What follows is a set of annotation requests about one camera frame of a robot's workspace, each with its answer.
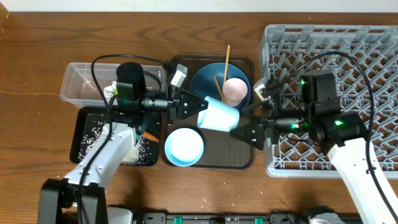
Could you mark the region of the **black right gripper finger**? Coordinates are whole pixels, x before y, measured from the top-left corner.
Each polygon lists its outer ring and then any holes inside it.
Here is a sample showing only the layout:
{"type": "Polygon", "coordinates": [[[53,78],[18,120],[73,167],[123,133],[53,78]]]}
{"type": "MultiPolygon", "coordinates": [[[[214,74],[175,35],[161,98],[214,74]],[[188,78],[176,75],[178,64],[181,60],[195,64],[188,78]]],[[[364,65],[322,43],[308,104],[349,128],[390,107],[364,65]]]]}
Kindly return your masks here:
{"type": "Polygon", "coordinates": [[[271,110],[272,103],[269,100],[266,100],[266,101],[257,102],[255,104],[247,105],[245,108],[241,110],[241,116],[246,118],[252,117],[254,116],[254,112],[257,109],[271,110]]]}
{"type": "Polygon", "coordinates": [[[258,149],[264,149],[264,142],[266,140],[265,128],[261,122],[252,121],[243,126],[232,129],[229,135],[239,141],[258,149]]]}

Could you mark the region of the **light blue cup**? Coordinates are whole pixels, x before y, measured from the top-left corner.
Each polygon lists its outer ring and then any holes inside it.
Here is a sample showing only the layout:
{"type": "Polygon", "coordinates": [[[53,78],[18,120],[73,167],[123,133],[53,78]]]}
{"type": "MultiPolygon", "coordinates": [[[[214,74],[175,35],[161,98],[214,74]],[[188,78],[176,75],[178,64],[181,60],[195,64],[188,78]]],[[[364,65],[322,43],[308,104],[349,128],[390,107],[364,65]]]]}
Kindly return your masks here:
{"type": "Polygon", "coordinates": [[[199,128],[229,132],[237,127],[240,119],[239,110],[210,96],[205,100],[208,102],[208,107],[198,114],[199,128]]]}

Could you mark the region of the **pink cup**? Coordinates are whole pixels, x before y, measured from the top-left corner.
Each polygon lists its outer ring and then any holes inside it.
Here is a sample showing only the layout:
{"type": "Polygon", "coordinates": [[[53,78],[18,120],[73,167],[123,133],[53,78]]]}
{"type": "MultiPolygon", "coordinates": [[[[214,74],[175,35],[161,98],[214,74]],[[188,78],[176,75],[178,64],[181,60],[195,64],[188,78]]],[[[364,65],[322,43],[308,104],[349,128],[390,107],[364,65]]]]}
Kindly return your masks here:
{"type": "Polygon", "coordinates": [[[223,95],[227,105],[238,106],[248,93],[248,86],[239,78],[230,78],[223,84],[223,95]]]}

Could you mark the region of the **orange carrot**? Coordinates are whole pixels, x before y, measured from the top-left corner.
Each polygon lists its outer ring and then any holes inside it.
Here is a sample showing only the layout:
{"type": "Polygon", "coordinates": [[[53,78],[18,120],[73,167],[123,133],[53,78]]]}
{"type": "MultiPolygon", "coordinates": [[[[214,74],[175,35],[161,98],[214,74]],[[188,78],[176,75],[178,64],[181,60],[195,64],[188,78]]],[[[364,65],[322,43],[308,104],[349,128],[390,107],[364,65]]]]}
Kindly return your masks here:
{"type": "Polygon", "coordinates": [[[145,138],[145,139],[148,139],[148,140],[154,141],[154,142],[159,142],[159,138],[158,137],[154,136],[153,134],[151,134],[151,133],[149,133],[147,131],[145,131],[142,134],[142,138],[145,138]]]}

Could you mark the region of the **light blue bowl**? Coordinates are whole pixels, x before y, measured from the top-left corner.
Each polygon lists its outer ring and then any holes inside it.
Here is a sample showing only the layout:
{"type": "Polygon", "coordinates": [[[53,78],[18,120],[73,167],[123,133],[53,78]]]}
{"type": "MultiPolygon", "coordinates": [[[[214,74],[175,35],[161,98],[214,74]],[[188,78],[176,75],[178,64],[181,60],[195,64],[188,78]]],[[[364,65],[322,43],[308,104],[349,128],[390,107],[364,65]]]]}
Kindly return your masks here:
{"type": "Polygon", "coordinates": [[[172,131],[165,140],[166,158],[175,166],[188,167],[200,160],[205,148],[201,135],[191,128],[172,131]]]}

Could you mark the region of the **white napkin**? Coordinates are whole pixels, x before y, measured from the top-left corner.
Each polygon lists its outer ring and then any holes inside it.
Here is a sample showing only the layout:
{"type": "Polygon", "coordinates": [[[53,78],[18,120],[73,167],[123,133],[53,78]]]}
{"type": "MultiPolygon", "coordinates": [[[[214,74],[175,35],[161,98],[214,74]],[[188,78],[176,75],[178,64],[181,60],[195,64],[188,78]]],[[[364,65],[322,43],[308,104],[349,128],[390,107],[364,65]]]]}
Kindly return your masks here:
{"type": "Polygon", "coordinates": [[[103,93],[107,102],[109,102],[114,95],[117,95],[118,91],[117,91],[116,81],[112,81],[112,84],[110,86],[105,87],[103,93]]]}

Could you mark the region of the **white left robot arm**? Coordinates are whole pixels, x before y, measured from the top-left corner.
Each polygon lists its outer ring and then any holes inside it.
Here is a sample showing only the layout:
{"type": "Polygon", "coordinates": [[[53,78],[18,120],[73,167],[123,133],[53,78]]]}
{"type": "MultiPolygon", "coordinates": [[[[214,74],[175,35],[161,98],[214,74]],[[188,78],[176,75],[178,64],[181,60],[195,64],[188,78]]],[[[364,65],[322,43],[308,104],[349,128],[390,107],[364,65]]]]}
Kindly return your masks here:
{"type": "Polygon", "coordinates": [[[185,119],[207,109],[204,98],[182,89],[187,67],[172,68],[165,89],[149,91],[150,72],[134,62],[116,69],[116,89],[104,104],[109,116],[89,153],[63,179],[48,179],[40,190],[38,223],[61,223],[64,208],[77,206],[78,223],[133,223],[130,209],[109,207],[106,189],[124,157],[143,137],[151,116],[166,114],[169,121],[185,119]]]}

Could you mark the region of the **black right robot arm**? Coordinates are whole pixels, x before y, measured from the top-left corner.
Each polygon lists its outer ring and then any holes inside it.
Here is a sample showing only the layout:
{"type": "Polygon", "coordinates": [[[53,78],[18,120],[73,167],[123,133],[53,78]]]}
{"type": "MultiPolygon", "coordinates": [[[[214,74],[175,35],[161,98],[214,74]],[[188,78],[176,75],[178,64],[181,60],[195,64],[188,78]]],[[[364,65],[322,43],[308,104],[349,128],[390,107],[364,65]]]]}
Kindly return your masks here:
{"type": "Polygon", "coordinates": [[[343,112],[335,76],[328,70],[304,73],[299,80],[303,105],[283,108],[279,93],[262,102],[265,115],[229,132],[257,149],[277,144],[281,134],[308,133],[307,144],[323,149],[343,179],[363,223],[397,223],[397,196],[384,175],[360,115],[343,112]]]}

